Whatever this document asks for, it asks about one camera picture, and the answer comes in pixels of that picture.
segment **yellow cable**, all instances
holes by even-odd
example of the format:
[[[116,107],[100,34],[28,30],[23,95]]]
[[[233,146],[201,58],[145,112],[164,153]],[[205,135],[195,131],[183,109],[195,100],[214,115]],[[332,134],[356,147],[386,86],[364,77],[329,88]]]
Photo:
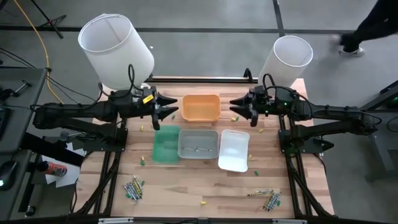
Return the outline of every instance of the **yellow cable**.
[[[25,16],[26,20],[30,23],[30,25],[32,26],[33,30],[35,30],[37,37],[39,38],[40,42],[42,43],[43,49],[44,49],[44,53],[45,53],[45,59],[47,61],[47,68],[50,67],[50,63],[49,63],[49,55],[47,54],[47,49],[45,48],[44,42],[42,40],[42,37],[40,36],[39,32],[37,32],[35,26],[33,25],[33,23],[30,21],[29,17],[26,15],[25,11],[22,9],[22,7],[18,4],[17,0],[14,0],[15,4],[18,6],[19,10],[21,10],[21,12],[23,13],[23,15]],[[54,93],[54,91],[51,89],[50,86],[50,81],[49,81],[49,76],[50,76],[50,72],[47,71],[47,86],[49,87],[49,90],[51,91],[51,93],[59,100],[59,102],[61,102],[63,104],[63,101],[57,96],[57,94]]]

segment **person's leg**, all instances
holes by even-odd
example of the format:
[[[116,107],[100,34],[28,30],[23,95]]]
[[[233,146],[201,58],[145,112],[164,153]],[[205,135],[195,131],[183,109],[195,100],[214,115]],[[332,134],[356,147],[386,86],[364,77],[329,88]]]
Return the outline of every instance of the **person's leg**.
[[[343,34],[340,37],[340,45],[344,52],[354,52],[359,49],[359,44],[364,40],[375,39],[390,35],[386,32],[385,20],[388,18],[389,0],[378,0],[367,18],[358,26],[352,34]]]

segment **orange plastic bin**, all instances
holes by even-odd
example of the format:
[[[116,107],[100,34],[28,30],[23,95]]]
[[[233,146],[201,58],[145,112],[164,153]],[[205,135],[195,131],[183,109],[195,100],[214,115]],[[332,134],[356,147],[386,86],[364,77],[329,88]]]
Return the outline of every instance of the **orange plastic bin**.
[[[220,114],[217,95],[186,95],[182,98],[182,117],[188,122],[215,122]]]

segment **green tray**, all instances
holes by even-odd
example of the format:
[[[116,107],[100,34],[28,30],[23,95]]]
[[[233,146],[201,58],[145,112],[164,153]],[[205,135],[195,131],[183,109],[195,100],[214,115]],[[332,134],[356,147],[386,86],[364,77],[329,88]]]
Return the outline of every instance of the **green tray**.
[[[160,130],[155,131],[154,162],[176,164],[178,162],[178,135],[179,126],[161,125]]]

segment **gray plastic tray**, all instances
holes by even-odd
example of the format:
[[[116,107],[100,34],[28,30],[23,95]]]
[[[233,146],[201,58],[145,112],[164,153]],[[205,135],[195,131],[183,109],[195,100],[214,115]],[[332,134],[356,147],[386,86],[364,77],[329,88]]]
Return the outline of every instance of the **gray plastic tray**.
[[[182,130],[178,139],[178,155],[185,159],[218,157],[218,133],[213,130]]]

